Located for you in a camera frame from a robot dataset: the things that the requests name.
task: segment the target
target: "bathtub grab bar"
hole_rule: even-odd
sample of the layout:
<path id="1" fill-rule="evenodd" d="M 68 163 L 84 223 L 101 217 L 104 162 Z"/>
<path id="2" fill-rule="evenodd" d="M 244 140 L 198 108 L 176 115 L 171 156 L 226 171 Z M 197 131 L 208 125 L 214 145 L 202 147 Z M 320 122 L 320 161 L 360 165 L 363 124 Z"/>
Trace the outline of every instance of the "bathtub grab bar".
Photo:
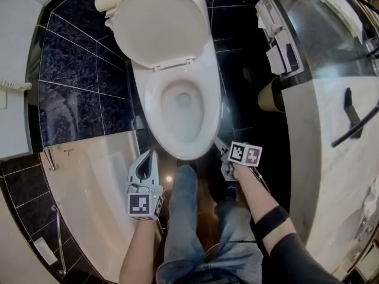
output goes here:
<path id="1" fill-rule="evenodd" d="M 57 168 L 55 167 L 55 164 L 54 164 L 54 160 L 53 160 L 53 157 L 52 157 L 52 151 L 50 149 L 44 149 L 43 152 L 45 153 L 45 156 L 46 156 L 46 159 L 50 165 L 50 169 L 49 170 L 56 170 Z"/>
<path id="2" fill-rule="evenodd" d="M 58 272 L 61 276 L 64 276 L 67 273 L 67 270 L 66 270 L 65 258 L 63 257 L 62 237 L 60 236 L 60 212 L 55 205 L 52 206 L 52 211 L 55 211 L 57 213 L 59 256 L 60 256 L 60 261 L 62 263 L 62 268 L 63 268 L 63 270 L 58 270 Z"/>

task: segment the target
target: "toilet hinge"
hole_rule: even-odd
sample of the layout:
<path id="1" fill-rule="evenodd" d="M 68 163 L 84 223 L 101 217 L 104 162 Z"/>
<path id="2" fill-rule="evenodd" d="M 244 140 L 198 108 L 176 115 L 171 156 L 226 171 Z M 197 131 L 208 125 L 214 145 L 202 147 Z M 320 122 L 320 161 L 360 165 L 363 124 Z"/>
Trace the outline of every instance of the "toilet hinge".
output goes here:
<path id="1" fill-rule="evenodd" d="M 194 59 L 185 59 L 184 61 L 180 61 L 178 62 L 177 60 L 175 62 L 166 62 L 166 63 L 162 63 L 161 65 L 158 65 L 156 67 L 154 67 L 154 72 L 157 72 L 158 70 L 162 70 L 162 69 L 169 69 L 169 68 L 172 68 L 172 67 L 177 67 L 177 66 L 182 66 L 182 65 L 189 65 L 189 64 L 192 64 Z"/>

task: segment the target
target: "jeans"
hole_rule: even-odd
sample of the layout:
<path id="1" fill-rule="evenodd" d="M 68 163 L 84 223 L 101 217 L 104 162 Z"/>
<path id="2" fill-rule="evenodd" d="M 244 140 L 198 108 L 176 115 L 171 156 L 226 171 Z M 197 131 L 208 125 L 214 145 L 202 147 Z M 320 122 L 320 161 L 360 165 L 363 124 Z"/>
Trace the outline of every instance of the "jeans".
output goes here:
<path id="1" fill-rule="evenodd" d="M 204 249 L 196 235 L 197 176 L 190 166 L 181 166 L 169 203 L 169 226 L 164 262 L 156 273 L 157 284 L 172 284 L 189 273 L 222 269 L 245 283 L 261 284 L 263 255 L 255 243 L 227 243 L 214 249 L 216 259 L 205 262 Z M 232 198 L 215 207 L 221 228 L 220 242 L 255 240 L 250 228 L 250 212 Z M 204 283 L 210 279 L 198 280 Z"/>

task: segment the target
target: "white bathtub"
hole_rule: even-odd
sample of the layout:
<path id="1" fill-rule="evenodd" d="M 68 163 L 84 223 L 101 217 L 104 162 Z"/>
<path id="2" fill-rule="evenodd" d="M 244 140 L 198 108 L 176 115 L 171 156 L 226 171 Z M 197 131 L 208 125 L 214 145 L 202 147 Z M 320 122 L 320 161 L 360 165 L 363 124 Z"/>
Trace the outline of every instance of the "white bathtub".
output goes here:
<path id="1" fill-rule="evenodd" d="M 127 169 L 139 155 L 134 131 L 50 149 L 57 170 L 41 159 L 63 219 L 97 271 L 118 282 L 135 227 L 124 201 Z"/>

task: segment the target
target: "dark floor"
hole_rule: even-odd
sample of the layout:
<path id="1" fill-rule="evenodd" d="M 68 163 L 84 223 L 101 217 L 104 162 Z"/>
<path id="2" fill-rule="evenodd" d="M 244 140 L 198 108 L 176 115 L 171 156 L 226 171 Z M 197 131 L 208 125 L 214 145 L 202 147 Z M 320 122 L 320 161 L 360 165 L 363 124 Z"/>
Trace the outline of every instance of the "dark floor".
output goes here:
<path id="1" fill-rule="evenodd" d="M 262 59 L 265 48 L 228 50 L 217 52 L 220 67 L 222 92 L 222 115 L 219 137 L 227 143 L 234 141 L 248 142 L 263 147 L 261 162 L 258 167 L 269 185 L 273 197 L 287 210 L 290 203 L 290 149 L 285 114 L 263 112 L 257 103 L 258 92 L 268 84 L 272 76 L 268 64 Z M 253 83 L 244 79 L 242 70 L 248 66 L 253 70 Z M 157 150 L 159 155 L 160 183 L 170 190 L 175 181 L 176 168 L 189 163 L 199 178 L 198 192 L 198 236 L 205 248 L 209 249 L 220 238 L 218 220 L 213 212 L 215 202 L 210 196 L 208 186 L 223 181 L 220 172 L 221 162 L 215 146 L 197 160 L 184 162 L 168 154 L 149 131 L 141 106 L 137 104 L 137 138 L 140 151 L 149 148 Z M 162 227 L 166 228 L 168 217 L 167 203 L 161 212 Z"/>

